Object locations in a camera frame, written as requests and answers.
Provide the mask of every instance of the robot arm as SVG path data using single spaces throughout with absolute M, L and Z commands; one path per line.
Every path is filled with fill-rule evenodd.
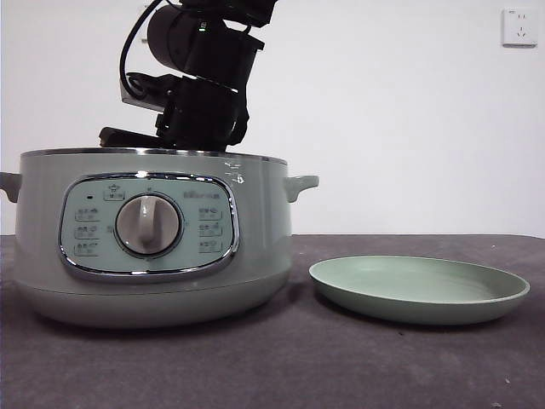
M 158 137 L 106 128 L 101 145 L 225 151 L 246 133 L 246 84 L 265 45 L 249 35 L 250 28 L 270 21 L 276 0 L 185 0 L 164 6 L 149 22 L 149 47 L 159 62 L 186 76 L 125 74 L 130 43 L 160 3 L 155 0 L 137 22 L 120 64 L 123 102 L 162 112 Z M 224 20 L 247 28 L 234 30 Z

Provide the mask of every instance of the wall outlet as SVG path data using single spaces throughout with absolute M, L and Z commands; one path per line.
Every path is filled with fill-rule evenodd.
M 536 9 L 504 9 L 502 14 L 502 44 L 504 46 L 537 46 L 538 11 Z

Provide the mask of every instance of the black cable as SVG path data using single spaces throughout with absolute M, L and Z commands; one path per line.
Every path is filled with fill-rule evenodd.
M 123 46 L 123 50 L 121 51 L 121 59 L 119 61 L 119 76 L 121 78 L 121 84 L 125 88 L 125 90 L 129 93 L 130 96 L 135 98 L 136 100 L 143 100 L 146 98 L 146 92 L 143 94 L 137 94 L 133 88 L 130 86 L 129 81 L 127 80 L 127 73 L 125 71 L 125 64 L 127 62 L 127 54 L 129 53 L 130 46 L 132 45 L 133 41 L 135 40 L 136 34 L 138 34 L 138 31 L 144 24 L 144 22 L 147 20 L 147 18 L 150 16 L 151 13 L 155 10 L 155 8 L 162 2 L 163 0 L 154 0 L 153 3 L 151 3 L 147 9 L 142 13 L 140 18 L 136 21 L 135 26 L 130 31 L 129 36 L 127 37 L 127 40 L 125 41 L 125 45 Z
M 137 91 L 140 91 L 141 93 L 145 93 L 146 91 L 142 88 L 140 83 L 136 78 L 129 77 L 129 84 L 132 88 L 136 89 Z

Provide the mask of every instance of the dark fabric surface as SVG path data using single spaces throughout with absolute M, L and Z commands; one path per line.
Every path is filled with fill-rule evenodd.
M 544 408 L 545 240 L 518 236 L 296 236 L 290 282 L 225 320 L 96 331 L 40 318 L 12 282 L 2 240 L 3 409 Z M 433 256 L 531 282 L 483 325 L 373 320 L 317 295 L 308 268 L 335 256 Z

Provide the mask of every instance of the rotary knob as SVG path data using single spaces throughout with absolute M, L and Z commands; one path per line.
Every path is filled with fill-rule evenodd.
M 175 206 L 156 195 L 131 199 L 118 213 L 119 240 L 130 251 L 151 256 L 167 251 L 181 233 Z

